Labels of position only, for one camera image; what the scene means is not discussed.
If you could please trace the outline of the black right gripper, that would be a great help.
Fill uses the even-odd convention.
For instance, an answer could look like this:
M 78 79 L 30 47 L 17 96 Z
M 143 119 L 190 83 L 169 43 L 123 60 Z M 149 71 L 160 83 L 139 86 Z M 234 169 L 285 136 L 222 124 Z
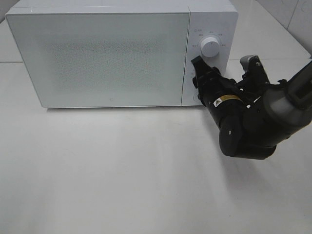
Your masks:
M 209 110 L 216 125 L 229 116 L 240 116 L 246 110 L 243 100 L 234 92 L 234 83 L 221 76 L 218 68 L 209 66 L 201 56 L 191 60 L 195 69 L 192 82 L 199 99 Z

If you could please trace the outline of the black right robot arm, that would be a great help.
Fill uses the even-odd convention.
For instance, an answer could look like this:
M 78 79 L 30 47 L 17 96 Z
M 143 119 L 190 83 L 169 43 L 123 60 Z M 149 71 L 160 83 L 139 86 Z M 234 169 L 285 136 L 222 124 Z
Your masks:
M 219 128 L 226 156 L 264 160 L 312 121 L 312 66 L 271 84 L 257 55 L 240 60 L 241 81 L 225 78 L 202 57 L 192 60 L 198 99 Z

